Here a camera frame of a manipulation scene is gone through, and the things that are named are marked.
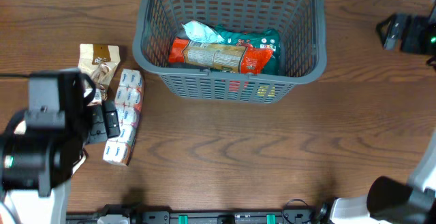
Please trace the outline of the small pale green sachet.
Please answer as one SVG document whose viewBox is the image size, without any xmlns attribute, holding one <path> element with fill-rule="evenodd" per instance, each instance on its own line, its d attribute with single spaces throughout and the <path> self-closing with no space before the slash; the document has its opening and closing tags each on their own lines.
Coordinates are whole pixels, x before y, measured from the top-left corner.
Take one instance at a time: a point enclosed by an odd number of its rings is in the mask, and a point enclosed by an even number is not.
<svg viewBox="0 0 436 224">
<path fill-rule="evenodd" d="M 213 28 L 205 25 L 197 20 L 192 20 L 182 27 L 185 30 L 187 37 L 194 42 L 205 44 L 222 44 L 224 38 Z"/>
</svg>

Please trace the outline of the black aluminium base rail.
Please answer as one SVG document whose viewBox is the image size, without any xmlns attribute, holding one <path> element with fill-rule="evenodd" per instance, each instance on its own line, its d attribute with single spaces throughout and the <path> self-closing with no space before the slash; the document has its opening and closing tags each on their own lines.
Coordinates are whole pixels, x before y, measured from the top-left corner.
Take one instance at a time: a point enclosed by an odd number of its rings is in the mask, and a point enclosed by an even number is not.
<svg viewBox="0 0 436 224">
<path fill-rule="evenodd" d="M 319 210 L 310 206 L 286 206 L 283 210 L 249 212 L 168 212 L 141 211 L 127 206 L 106 205 L 92 214 L 68 214 L 67 224 L 287 224 L 328 223 L 330 206 Z"/>
</svg>

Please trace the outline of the grey plastic slotted basket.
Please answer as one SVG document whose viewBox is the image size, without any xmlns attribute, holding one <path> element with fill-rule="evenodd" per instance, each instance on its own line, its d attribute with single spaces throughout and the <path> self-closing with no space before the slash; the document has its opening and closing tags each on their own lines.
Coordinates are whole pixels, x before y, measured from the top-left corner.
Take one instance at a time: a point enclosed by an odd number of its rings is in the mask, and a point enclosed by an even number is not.
<svg viewBox="0 0 436 224">
<path fill-rule="evenodd" d="M 191 20 L 233 32 L 276 30 L 277 75 L 171 67 L 172 43 Z M 178 96 L 275 103 L 295 86 L 318 79 L 326 68 L 324 0 L 141 0 L 133 55 Z"/>
</svg>

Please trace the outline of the orange cracker packet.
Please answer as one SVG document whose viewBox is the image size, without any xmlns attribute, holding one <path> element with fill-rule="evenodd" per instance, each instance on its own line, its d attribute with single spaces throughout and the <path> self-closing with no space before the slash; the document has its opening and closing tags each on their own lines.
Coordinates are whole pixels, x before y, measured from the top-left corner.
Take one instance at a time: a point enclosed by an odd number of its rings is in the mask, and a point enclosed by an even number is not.
<svg viewBox="0 0 436 224">
<path fill-rule="evenodd" d="M 273 56 L 270 49 L 208 44 L 176 38 L 168 62 L 241 74 L 259 74 Z"/>
</svg>

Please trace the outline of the Kleenex tissue multipack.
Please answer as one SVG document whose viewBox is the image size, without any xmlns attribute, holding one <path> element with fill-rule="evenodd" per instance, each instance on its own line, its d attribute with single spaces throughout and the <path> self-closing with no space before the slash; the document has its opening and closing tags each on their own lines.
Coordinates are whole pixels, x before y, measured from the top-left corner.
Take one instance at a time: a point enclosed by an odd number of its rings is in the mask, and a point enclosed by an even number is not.
<svg viewBox="0 0 436 224">
<path fill-rule="evenodd" d="M 115 94 L 120 134 L 106 142 L 103 160 L 127 167 L 136 142 L 140 122 L 144 90 L 144 79 L 138 70 L 124 69 Z"/>
</svg>

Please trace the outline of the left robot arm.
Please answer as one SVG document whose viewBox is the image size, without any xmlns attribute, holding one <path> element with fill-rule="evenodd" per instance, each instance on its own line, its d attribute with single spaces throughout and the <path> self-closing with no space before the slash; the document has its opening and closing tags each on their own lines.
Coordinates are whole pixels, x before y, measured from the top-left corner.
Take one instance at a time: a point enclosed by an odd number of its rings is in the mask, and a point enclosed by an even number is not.
<svg viewBox="0 0 436 224">
<path fill-rule="evenodd" d="M 29 105 L 1 134 L 1 221 L 64 223 L 74 168 L 87 144 L 119 136 L 113 101 L 79 69 L 27 75 Z"/>
</svg>

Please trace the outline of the green Nescafe coffee bag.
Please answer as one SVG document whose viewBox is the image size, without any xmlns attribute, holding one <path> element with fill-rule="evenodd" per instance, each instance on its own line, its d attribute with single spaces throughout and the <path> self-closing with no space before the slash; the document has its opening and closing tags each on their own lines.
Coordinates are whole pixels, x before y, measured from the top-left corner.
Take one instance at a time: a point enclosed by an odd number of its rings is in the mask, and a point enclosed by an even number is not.
<svg viewBox="0 0 436 224">
<path fill-rule="evenodd" d="M 225 30 L 222 25 L 216 26 L 215 30 L 222 36 L 227 45 L 271 49 L 273 54 L 264 66 L 262 73 L 276 76 L 279 74 L 281 49 L 278 31 L 267 29 L 261 33 L 237 33 Z"/>
</svg>

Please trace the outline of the brown cookie snack pouch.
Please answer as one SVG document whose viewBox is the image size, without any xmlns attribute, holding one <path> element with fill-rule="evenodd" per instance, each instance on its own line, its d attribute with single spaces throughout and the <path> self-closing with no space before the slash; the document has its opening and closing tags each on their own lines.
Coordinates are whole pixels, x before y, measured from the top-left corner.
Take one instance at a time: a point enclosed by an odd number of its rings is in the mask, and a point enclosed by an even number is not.
<svg viewBox="0 0 436 224">
<path fill-rule="evenodd" d="M 101 105 L 108 97 L 108 89 L 117 66 L 121 62 L 118 46 L 81 44 L 78 68 L 95 84 L 95 95 L 90 102 Z"/>
</svg>

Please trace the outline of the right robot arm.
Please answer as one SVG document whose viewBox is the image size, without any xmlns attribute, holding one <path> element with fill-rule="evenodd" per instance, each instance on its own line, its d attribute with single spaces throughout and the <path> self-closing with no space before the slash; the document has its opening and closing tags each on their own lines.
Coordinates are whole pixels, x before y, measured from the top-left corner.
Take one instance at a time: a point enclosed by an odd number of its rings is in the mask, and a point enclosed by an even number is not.
<svg viewBox="0 0 436 224">
<path fill-rule="evenodd" d="M 393 14 L 376 26 L 386 50 L 401 41 L 401 52 L 429 55 L 426 65 L 435 68 L 435 13 L 430 16 Z M 338 198 L 325 223 L 434 223 L 435 135 L 406 183 L 380 176 L 366 195 Z"/>
</svg>

